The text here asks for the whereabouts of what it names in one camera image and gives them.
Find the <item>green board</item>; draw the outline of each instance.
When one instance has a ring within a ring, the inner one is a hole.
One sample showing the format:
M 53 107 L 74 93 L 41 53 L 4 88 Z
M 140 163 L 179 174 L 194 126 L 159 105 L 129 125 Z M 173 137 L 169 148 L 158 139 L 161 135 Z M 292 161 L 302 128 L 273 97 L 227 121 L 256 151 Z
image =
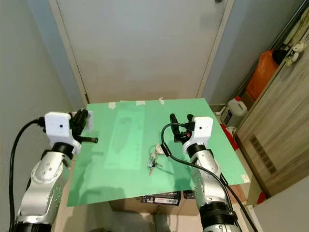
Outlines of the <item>green board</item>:
M 147 162 L 160 133 L 174 113 L 179 122 L 187 121 L 187 114 L 209 116 L 214 119 L 211 138 L 208 142 L 229 184 L 243 183 L 246 174 L 236 153 L 227 140 L 219 123 L 205 99 L 116 102 L 110 109 L 108 103 L 89 104 L 93 111 L 92 134 L 98 137 L 97 144 L 83 143 L 78 155 L 68 206 L 90 204 L 157 194 L 170 191 L 193 189 L 191 167 L 160 155 L 156 167 L 149 175 Z M 182 145 L 174 143 L 170 129 L 165 140 L 172 154 L 179 159 L 189 160 L 182 152 Z

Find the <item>white plastic jug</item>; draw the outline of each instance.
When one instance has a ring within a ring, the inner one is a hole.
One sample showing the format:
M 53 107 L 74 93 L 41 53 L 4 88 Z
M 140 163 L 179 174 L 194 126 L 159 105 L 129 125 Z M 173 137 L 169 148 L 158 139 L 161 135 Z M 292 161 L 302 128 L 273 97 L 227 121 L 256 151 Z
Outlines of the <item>white plastic jug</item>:
M 247 107 L 241 101 L 241 97 L 236 96 L 227 103 L 227 107 L 223 111 L 220 119 L 227 127 L 237 128 L 247 112 Z

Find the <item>door hinge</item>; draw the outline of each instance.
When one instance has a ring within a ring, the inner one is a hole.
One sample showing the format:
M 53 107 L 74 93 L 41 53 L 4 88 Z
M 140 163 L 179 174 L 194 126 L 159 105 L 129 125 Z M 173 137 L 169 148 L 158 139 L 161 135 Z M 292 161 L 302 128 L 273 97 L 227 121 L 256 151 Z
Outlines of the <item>door hinge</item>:
M 85 97 L 86 97 L 87 103 L 90 104 L 90 101 L 89 101 L 89 98 L 88 98 L 88 94 L 87 94 L 87 93 L 85 93 Z

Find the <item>black cable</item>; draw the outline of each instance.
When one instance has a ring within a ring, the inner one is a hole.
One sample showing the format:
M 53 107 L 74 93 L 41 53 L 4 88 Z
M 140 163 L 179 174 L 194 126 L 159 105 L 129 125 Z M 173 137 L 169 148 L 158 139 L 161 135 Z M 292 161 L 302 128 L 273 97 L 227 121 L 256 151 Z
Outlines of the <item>black cable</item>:
M 258 232 L 258 231 L 257 231 L 257 228 L 255 227 L 255 225 L 254 225 L 254 223 L 253 223 L 253 221 L 251 220 L 250 216 L 248 215 L 248 213 L 247 213 L 245 207 L 244 207 L 243 204 L 241 203 L 241 201 L 240 201 L 240 199 L 238 198 L 238 196 L 236 195 L 236 193 L 235 193 L 235 192 L 232 190 L 232 188 L 228 185 L 228 182 L 227 182 L 227 180 L 226 180 L 226 178 L 224 177 L 223 174 L 221 174 L 221 177 L 222 177 L 222 179 L 223 179 L 224 182 L 225 182 L 225 186 L 226 186 L 226 187 L 228 188 L 228 190 L 232 193 L 232 195 L 235 197 L 237 203 L 240 205 L 240 207 L 241 207 L 243 213 L 244 213 L 245 216 L 246 216 L 246 219 L 248 220 L 248 222 L 249 222 L 250 225 L 252 226 L 253 230 L 254 230 L 255 232 Z
M 18 144 L 18 141 L 22 135 L 22 133 L 32 124 L 40 123 L 39 119 L 35 119 L 22 127 L 22 129 L 17 134 L 12 151 L 11 151 L 11 158 L 10 158 L 10 175 L 9 175 L 9 201 L 10 201 L 10 228 L 9 232 L 12 232 L 14 229 L 14 221 L 15 221 L 15 208 L 14 208 L 14 193 L 13 193 L 13 178 L 14 178 L 14 158 L 15 158 L 15 151 Z
M 166 128 L 170 127 L 171 125 L 178 125 L 178 126 L 181 126 L 181 127 L 185 127 L 184 124 L 180 124 L 180 123 L 169 123 L 169 124 L 165 125 L 165 126 L 163 127 L 162 131 L 161 131 L 161 142 L 162 142 L 162 144 L 164 144 L 164 145 L 166 145 L 166 143 L 165 143 L 165 141 L 164 141 L 164 131 L 166 130 Z M 227 203 L 228 203 L 229 210 L 230 210 L 230 211 L 233 211 L 232 203 L 231 203 L 230 197 L 229 197 L 229 195 L 228 195 L 228 192 L 227 192 L 227 190 L 226 190 L 226 188 L 225 188 L 225 185 L 222 183 L 222 181 L 221 181 L 214 173 L 212 173 L 211 171 L 209 171 L 209 170 L 207 170 L 206 168 L 203 168 L 203 167 L 201 167 L 201 166 L 198 166 L 198 165 L 195 165 L 195 164 L 186 162 L 186 161 L 184 161 L 184 160 L 178 159 L 178 158 L 174 157 L 171 153 L 169 154 L 169 156 L 170 156 L 173 160 L 175 160 L 175 161 L 177 161 L 177 162 L 179 162 L 179 163 L 182 163 L 182 164 L 185 164 L 185 165 L 194 167 L 194 168 L 201 169 L 201 170 L 207 172 L 207 173 L 208 173 L 209 175 L 211 175 L 213 178 L 215 178 L 215 179 L 219 182 L 219 184 L 221 185 L 221 187 L 222 187 L 222 189 L 223 189 L 223 191 L 224 191 L 224 193 L 225 193 L 225 196 L 226 196 L 227 201 L 228 201 Z
M 227 180 L 225 179 L 225 177 L 223 176 L 223 174 L 220 175 L 220 180 L 223 182 L 224 186 L 226 187 L 228 185 Z M 240 229 L 240 232 L 242 232 L 242 229 L 238 223 L 237 220 L 235 220 L 235 225 Z

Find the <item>red object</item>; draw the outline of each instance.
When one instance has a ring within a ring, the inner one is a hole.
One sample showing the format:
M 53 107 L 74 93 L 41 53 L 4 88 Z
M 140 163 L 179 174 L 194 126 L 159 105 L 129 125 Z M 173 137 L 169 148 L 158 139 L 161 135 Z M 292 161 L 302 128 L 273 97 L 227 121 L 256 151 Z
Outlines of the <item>red object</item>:
M 222 128 L 224 134 L 226 135 L 227 139 L 229 140 L 230 144 L 232 145 L 234 151 L 236 151 L 236 150 L 239 148 L 239 146 L 238 146 L 238 144 L 235 142 L 233 136 L 231 135 L 230 132 L 227 131 L 225 125 L 220 124 L 220 126 L 221 126 L 221 128 Z
M 268 81 L 279 67 L 272 58 L 272 52 L 273 51 L 266 51 L 260 56 L 259 63 L 252 75 L 251 81 L 247 85 L 247 92 L 254 100 L 262 93 Z
M 236 101 L 240 101 L 240 100 L 241 100 L 241 97 L 240 97 L 240 96 L 236 96 L 236 97 L 235 97 L 235 100 L 236 100 Z
M 259 199 L 257 199 L 257 204 L 262 203 L 263 201 L 265 201 L 265 199 L 266 199 L 266 194 L 261 192 L 260 196 L 259 196 Z

